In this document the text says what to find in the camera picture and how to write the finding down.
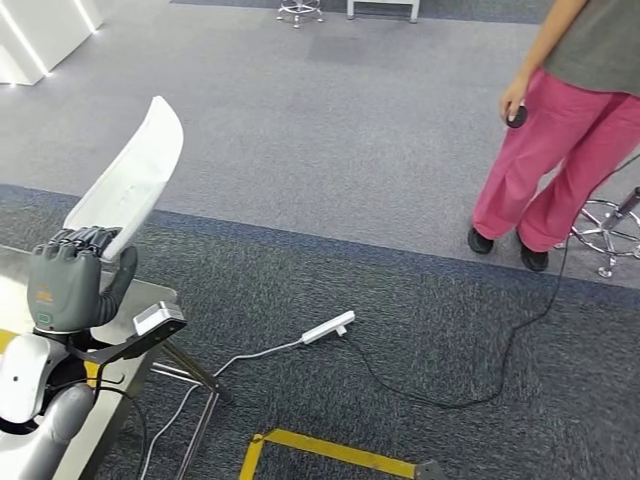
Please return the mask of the person's hand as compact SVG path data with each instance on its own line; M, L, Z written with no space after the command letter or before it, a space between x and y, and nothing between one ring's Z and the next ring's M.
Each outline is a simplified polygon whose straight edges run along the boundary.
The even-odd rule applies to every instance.
M515 120L527 92L528 83L528 74L516 74L499 100L500 117L505 122Z

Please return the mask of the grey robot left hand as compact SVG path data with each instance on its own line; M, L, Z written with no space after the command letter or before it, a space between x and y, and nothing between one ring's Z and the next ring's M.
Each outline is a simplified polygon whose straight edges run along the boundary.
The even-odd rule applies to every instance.
M35 247L27 285L27 304L35 328L66 335L113 320L138 264L137 249L126 247L110 283L100 288L102 258L119 232L98 226L64 228Z

